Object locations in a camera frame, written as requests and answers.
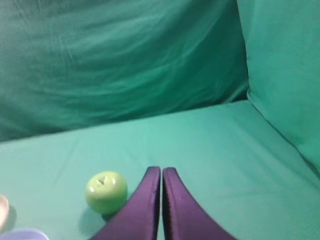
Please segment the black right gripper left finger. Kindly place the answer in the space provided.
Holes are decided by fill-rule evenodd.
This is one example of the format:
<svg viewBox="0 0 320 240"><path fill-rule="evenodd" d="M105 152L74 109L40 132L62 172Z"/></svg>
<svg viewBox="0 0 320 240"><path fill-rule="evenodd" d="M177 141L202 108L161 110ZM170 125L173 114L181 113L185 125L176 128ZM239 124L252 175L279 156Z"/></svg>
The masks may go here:
<svg viewBox="0 0 320 240"><path fill-rule="evenodd" d="M147 168L128 202L92 240L156 240L160 219L161 168Z"/></svg>

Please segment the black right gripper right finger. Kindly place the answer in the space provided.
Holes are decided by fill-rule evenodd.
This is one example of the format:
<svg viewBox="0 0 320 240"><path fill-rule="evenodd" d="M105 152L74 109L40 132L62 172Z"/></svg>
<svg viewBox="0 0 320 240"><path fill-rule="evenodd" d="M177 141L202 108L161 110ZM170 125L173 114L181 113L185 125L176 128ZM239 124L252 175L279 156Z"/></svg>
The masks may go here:
<svg viewBox="0 0 320 240"><path fill-rule="evenodd" d="M162 171L162 222L166 240L234 240L190 194L174 167Z"/></svg>

